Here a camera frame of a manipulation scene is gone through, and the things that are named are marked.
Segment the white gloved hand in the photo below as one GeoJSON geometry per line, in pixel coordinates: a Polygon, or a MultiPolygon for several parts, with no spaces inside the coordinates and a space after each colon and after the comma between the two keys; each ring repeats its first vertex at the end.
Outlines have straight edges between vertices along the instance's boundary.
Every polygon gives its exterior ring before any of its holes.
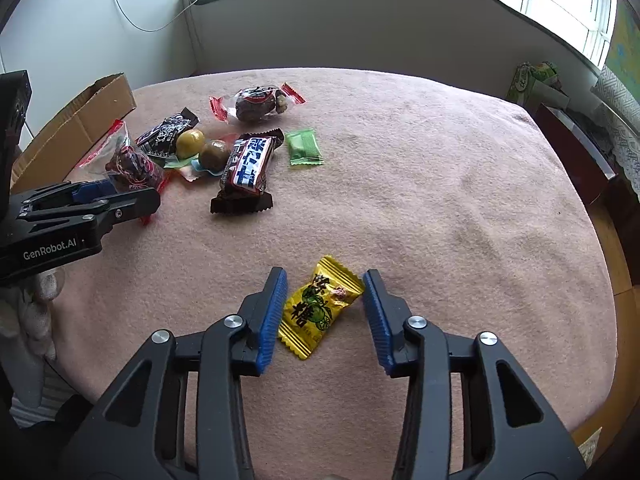
{"type": "Polygon", "coordinates": [[[26,278],[21,284],[1,289],[1,336],[21,337],[34,356],[56,359],[53,341],[52,304],[65,284],[63,268],[26,278]]]}

